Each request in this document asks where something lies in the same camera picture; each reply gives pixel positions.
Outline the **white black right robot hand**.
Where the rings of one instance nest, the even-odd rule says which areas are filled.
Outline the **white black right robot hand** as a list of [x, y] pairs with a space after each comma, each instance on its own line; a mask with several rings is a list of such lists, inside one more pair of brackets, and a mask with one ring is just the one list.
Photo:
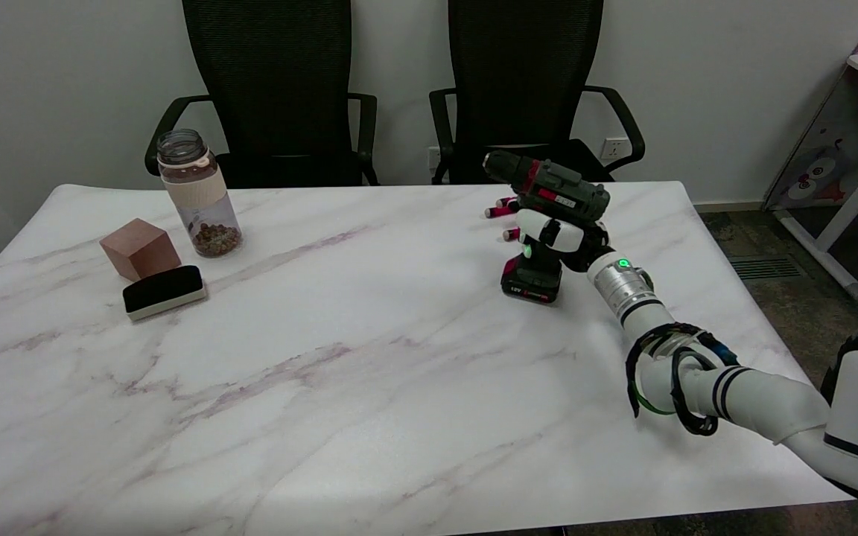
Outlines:
[[600, 223], [578, 226], [541, 211], [521, 209], [515, 224], [520, 229], [520, 259], [536, 270], [550, 272], [565, 266], [572, 272], [587, 272], [593, 262], [614, 251]]

